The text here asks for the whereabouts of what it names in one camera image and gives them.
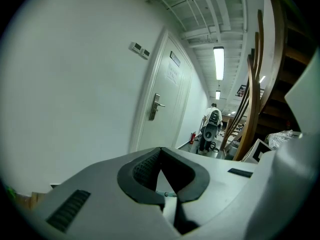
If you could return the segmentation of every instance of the ceiling light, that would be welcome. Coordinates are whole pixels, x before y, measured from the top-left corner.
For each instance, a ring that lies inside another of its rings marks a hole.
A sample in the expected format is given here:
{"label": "ceiling light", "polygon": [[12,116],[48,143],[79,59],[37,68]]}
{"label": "ceiling light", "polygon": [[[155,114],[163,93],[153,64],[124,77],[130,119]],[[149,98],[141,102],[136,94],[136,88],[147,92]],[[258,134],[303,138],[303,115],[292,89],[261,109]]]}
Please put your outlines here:
{"label": "ceiling light", "polygon": [[220,100],[220,93],[221,93],[220,90],[216,90],[216,91],[215,91],[215,99],[216,99],[216,100]]}
{"label": "ceiling light", "polygon": [[261,80],[259,81],[259,83],[261,83],[264,79],[265,79],[265,75],[261,78]]}
{"label": "ceiling light", "polygon": [[223,47],[214,47],[213,54],[215,61],[216,79],[223,80],[225,71],[225,49]]}

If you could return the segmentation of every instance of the doorframe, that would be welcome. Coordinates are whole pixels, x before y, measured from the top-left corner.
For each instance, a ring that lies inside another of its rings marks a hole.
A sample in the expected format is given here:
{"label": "doorframe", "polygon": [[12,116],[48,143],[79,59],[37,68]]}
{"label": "doorframe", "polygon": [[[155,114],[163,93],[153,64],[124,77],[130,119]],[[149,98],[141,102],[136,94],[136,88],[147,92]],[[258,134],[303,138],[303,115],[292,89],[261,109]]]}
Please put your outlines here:
{"label": "doorframe", "polygon": [[152,60],[149,64],[149,67],[148,67],[148,70],[146,73],[146,77],[145,77],[145,81],[144,81],[144,84],[142,87],[142,93],[141,93],[141,96],[140,96],[140,99],[138,102],[138,106],[136,109],[135,119],[134,119],[134,123],[133,123],[130,144],[129,144],[129,152],[130,153],[138,151],[138,147],[140,145],[140,141],[141,141],[141,137],[142,137],[142,132],[144,129],[145,117],[146,117],[146,113],[148,110],[149,100],[152,95],[152,90],[154,88],[155,81],[156,81],[156,78],[158,75],[160,63],[161,63],[161,60],[162,60],[162,57],[163,57],[163,54],[165,51],[165,47],[166,47],[166,44],[167,44],[167,41],[169,38],[171,39],[173,44],[177,47],[177,49],[182,54],[183,58],[185,59],[185,61],[188,63],[188,65],[191,68],[190,79],[189,79],[189,83],[187,86],[187,94],[185,96],[185,100],[184,100],[185,102],[184,102],[184,105],[182,108],[182,117],[180,118],[180,121],[178,123],[178,130],[176,131],[176,133],[174,135],[174,139],[173,139],[173,143],[172,143],[171,147],[174,148],[175,145],[177,144],[179,132],[180,132],[180,129],[182,126],[183,119],[185,117],[185,112],[186,112],[186,107],[187,107],[187,103],[188,103],[188,99],[189,99],[191,82],[192,82],[193,74],[195,71],[195,67],[192,64],[186,50],[184,49],[184,47],[182,46],[180,41],[170,31],[168,31],[167,28],[164,28],[161,35],[160,35],[158,45],[155,49],[156,56],[152,57]]}

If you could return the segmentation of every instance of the white shirt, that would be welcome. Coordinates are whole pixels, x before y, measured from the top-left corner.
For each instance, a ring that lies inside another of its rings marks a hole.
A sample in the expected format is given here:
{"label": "white shirt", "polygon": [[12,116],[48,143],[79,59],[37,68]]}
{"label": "white shirt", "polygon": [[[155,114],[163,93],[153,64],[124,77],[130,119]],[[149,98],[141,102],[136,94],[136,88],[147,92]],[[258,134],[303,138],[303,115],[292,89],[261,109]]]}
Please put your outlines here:
{"label": "white shirt", "polygon": [[210,116],[211,116],[211,113],[212,113],[213,111],[215,111],[215,110],[217,110],[217,111],[219,112],[219,121],[218,121],[218,124],[217,124],[217,125],[219,125],[219,124],[221,124],[221,126],[223,125],[223,123],[222,123],[222,113],[221,113],[221,111],[220,111],[218,108],[216,108],[216,107],[209,107],[209,108],[206,109],[206,112],[205,112],[206,121],[204,122],[204,125],[203,125],[204,127],[207,126],[207,124],[208,124],[208,122],[209,122],[209,118],[210,118]]}

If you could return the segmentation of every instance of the white door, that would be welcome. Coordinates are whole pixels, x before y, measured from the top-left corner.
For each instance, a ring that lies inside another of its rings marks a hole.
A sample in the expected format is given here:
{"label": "white door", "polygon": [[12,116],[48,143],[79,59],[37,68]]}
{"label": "white door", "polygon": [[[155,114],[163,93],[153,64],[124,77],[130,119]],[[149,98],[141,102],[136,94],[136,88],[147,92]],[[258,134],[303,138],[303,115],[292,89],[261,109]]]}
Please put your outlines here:
{"label": "white door", "polygon": [[[180,61],[171,58],[172,52]],[[180,130],[188,98],[192,69],[170,38],[164,48],[159,70],[145,113],[138,150],[153,147],[172,147]],[[155,94],[159,94],[154,120],[150,120]]]}

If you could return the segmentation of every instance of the staircase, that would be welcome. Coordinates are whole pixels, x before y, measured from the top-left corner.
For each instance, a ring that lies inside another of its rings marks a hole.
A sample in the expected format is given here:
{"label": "staircase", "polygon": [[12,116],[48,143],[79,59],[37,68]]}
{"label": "staircase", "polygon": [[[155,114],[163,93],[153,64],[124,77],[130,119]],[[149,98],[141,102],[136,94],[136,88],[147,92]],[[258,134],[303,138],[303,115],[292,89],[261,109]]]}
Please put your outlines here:
{"label": "staircase", "polygon": [[271,0],[274,11],[276,49],[273,75],[261,97],[253,142],[285,130],[300,131],[285,100],[314,54],[317,44],[302,25],[298,10],[290,0]]}
{"label": "staircase", "polygon": [[236,161],[242,160],[257,139],[264,141],[269,134],[285,130],[300,131],[285,95],[303,74],[317,44],[291,0],[271,0],[271,4],[275,44],[269,83],[260,99],[259,73],[263,60],[264,30],[262,16],[258,12],[259,32],[255,34],[255,49],[248,56],[249,81],[234,119],[228,121],[220,147],[221,151],[228,150],[228,137],[248,109],[246,125],[234,138],[234,141],[240,141],[233,158]]}

